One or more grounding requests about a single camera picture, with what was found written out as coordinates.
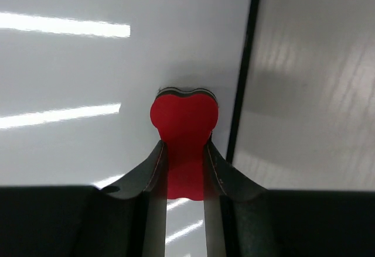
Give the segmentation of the white board with black frame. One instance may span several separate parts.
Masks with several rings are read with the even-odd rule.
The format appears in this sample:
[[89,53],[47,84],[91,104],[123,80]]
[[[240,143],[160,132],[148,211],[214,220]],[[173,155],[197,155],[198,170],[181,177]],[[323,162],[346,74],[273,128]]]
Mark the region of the white board with black frame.
[[1,186],[102,189],[159,140],[166,87],[219,103],[226,154],[251,0],[1,0]]

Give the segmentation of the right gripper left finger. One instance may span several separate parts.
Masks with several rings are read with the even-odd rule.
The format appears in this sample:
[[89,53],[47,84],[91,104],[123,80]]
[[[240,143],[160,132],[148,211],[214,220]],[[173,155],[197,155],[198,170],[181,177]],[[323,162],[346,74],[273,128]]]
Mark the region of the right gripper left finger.
[[110,185],[1,188],[2,256],[164,256],[168,153]]

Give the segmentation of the red whiteboard eraser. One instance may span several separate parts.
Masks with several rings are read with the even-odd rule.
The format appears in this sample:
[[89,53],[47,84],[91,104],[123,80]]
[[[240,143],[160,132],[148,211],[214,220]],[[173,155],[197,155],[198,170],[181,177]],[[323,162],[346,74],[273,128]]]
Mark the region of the red whiteboard eraser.
[[160,90],[150,119],[168,150],[167,199],[203,200],[203,148],[219,118],[215,95],[204,88]]

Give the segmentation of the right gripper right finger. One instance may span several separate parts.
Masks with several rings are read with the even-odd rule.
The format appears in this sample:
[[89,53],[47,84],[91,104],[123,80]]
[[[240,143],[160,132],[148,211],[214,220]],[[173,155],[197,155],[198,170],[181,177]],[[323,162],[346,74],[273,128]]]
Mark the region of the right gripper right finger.
[[203,149],[209,256],[373,256],[374,193],[268,190]]

